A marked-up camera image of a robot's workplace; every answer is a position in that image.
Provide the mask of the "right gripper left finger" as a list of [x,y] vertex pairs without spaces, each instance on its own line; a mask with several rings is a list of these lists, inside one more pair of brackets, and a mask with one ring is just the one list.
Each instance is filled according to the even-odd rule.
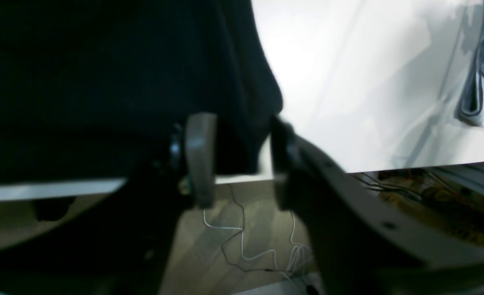
[[176,173],[177,190],[198,209],[214,204],[216,183],[217,115],[195,113],[174,126],[169,166]]

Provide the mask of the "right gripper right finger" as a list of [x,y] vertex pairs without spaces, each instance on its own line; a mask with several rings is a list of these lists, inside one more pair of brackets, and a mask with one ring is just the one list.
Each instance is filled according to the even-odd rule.
[[484,248],[369,194],[278,116],[270,147],[277,203],[304,223],[328,295],[484,295]]

